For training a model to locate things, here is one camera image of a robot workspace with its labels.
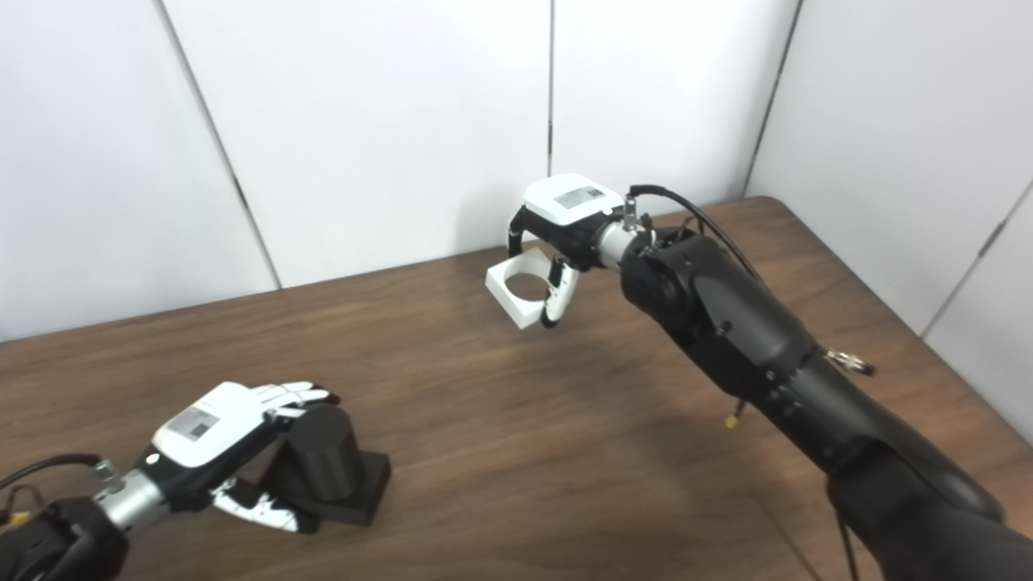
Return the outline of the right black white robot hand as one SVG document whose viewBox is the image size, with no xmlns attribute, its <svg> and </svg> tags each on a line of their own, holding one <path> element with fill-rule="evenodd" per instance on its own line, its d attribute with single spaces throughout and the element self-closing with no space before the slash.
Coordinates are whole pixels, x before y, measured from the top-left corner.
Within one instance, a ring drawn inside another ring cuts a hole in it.
<svg viewBox="0 0 1033 581">
<path fill-rule="evenodd" d="M 638 234 L 635 201 L 627 201 L 608 187 L 578 173 L 539 180 L 526 188 L 521 205 L 507 227 L 505 274 L 527 265 L 530 273 L 546 281 L 546 297 L 523 314 L 516 296 L 498 290 L 516 327 L 539 323 L 554 328 L 568 308 L 580 275 L 593 269 L 619 272 L 625 251 Z"/>
</svg>

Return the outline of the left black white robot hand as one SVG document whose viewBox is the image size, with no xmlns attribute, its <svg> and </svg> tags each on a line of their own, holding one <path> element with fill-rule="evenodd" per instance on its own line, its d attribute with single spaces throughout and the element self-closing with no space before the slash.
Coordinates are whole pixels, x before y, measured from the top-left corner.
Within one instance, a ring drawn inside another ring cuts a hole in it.
<svg viewBox="0 0 1033 581">
<path fill-rule="evenodd" d="M 134 463 L 169 512 L 209 507 L 255 525 L 312 536 L 317 518 L 237 475 L 317 404 L 339 404 L 315 383 L 221 383 L 155 431 Z"/>
</svg>

